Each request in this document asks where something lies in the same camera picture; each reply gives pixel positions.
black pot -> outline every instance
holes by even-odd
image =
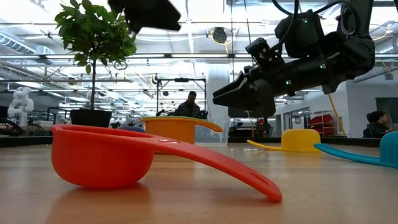
[[[101,110],[72,110],[72,124],[108,128],[112,112]]]

table surface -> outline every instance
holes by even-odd
[[[15,147],[0,149],[0,223],[397,223],[397,169],[248,144],[211,149],[273,180],[283,202],[270,203],[229,175],[170,155],[156,155],[130,189],[81,189],[54,172],[51,146]]]

ceiling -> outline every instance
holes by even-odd
[[[107,7],[106,0],[91,0],[91,2]],[[274,29],[285,17],[271,1],[264,0],[248,0],[246,9],[244,1],[237,0],[233,1],[232,7],[231,0],[172,0],[171,2],[182,14],[181,30],[172,32],[142,29],[136,39],[138,54],[245,54],[245,46],[258,37],[266,38],[269,45],[276,44]],[[284,8],[292,10],[292,1],[279,2]],[[306,0],[301,1],[300,6],[302,11],[306,11],[318,9],[327,2],[327,0]],[[62,40],[57,35],[54,17],[62,9],[60,4],[69,5],[69,2],[68,0],[12,0],[1,4],[0,40],[3,34],[27,49],[35,50],[36,54],[42,54],[45,51],[50,54],[69,56],[51,59],[50,62],[21,60],[18,57],[0,60],[1,78],[13,80],[90,79],[88,75],[85,75],[84,68],[74,65],[71,52],[63,49]],[[336,30],[337,22],[334,18],[339,11],[339,6],[337,6],[323,14],[326,18],[322,20],[325,33]],[[395,21],[398,21],[398,13],[393,4],[388,4],[387,7],[374,7],[370,32],[377,45],[377,53],[397,53],[398,24]],[[229,44],[221,45],[213,41],[211,32],[215,27],[224,28]],[[21,55],[20,52],[1,44],[0,54]],[[156,58],[154,55],[148,55],[148,57],[140,58],[131,57],[127,61],[128,68],[125,70],[118,70],[113,66],[99,67],[97,70],[99,82],[96,87],[98,91],[103,91],[97,96],[97,102],[102,103],[98,104],[98,107],[119,111],[116,113],[118,116],[127,116],[130,114],[129,110],[134,110],[136,116],[154,115],[157,106],[156,86],[153,82],[155,76],[170,79],[206,78],[211,75],[209,64],[226,63],[230,64],[231,79],[233,79],[245,65],[251,64],[251,60],[237,58],[232,64],[227,58]],[[22,84],[36,90],[47,90],[48,95],[60,100],[64,106],[68,107],[68,110],[72,107],[71,104],[81,106],[90,97],[88,91],[90,82],[79,81],[74,85],[67,82]],[[3,85],[2,88],[13,89],[17,86],[21,86],[21,82],[11,83],[10,86]],[[160,94],[162,103],[160,108],[171,110],[183,102],[188,93],[179,90],[197,91],[199,106],[203,108],[205,105],[203,82],[170,82],[163,88],[163,91],[167,91],[169,95]]]

